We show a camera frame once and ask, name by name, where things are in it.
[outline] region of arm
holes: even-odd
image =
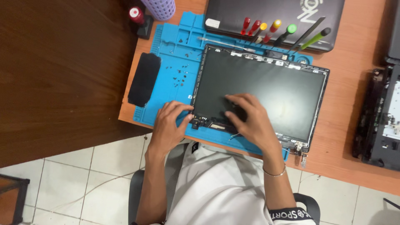
[[[234,113],[225,112],[238,132],[257,145],[263,155],[263,169],[270,175],[279,175],[284,171],[282,146],[279,143],[267,111],[258,99],[250,94],[227,95],[226,98],[242,107],[247,113],[246,122]],[[269,210],[296,207],[288,174],[273,177],[264,173],[265,203]]]
[[[167,212],[165,156],[183,138],[193,115],[188,114],[179,127],[176,127],[176,118],[182,111],[192,109],[190,105],[172,101],[165,103],[164,107],[158,110],[153,136],[144,154],[146,170],[136,217],[138,225],[165,221]]]

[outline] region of purple plastic container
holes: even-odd
[[[169,20],[175,13],[175,0],[142,0],[142,2],[156,20]]]

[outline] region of silver bracelet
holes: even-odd
[[[271,174],[267,173],[267,172],[265,171],[264,167],[262,167],[262,170],[263,170],[264,173],[267,174],[268,176],[271,176],[271,177],[279,177],[279,176],[282,176],[283,174],[286,173],[286,164],[285,164],[285,168],[283,169],[283,172],[282,172],[281,174],[279,174],[279,175],[271,175]]]

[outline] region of person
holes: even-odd
[[[193,118],[188,114],[177,127],[178,115],[193,107],[167,102],[158,110],[145,153],[146,170],[133,224],[316,224],[304,209],[296,207],[282,146],[265,108],[247,93],[226,95],[226,98],[247,112],[245,122],[233,112],[227,111],[225,115],[240,134],[261,149],[263,160],[204,144],[199,144],[194,152],[185,151],[166,220],[165,157],[183,138]]]

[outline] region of forearm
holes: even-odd
[[[263,155],[263,169],[270,175],[279,175],[285,168],[281,154],[282,147],[276,145],[272,148],[274,150],[269,149],[269,153]],[[287,173],[278,177],[269,176],[264,173],[264,188],[265,202],[269,210],[296,207]]]
[[[165,221],[167,212],[165,156],[152,155],[152,150],[148,149],[145,160],[146,170],[136,217],[138,225],[161,223]]]

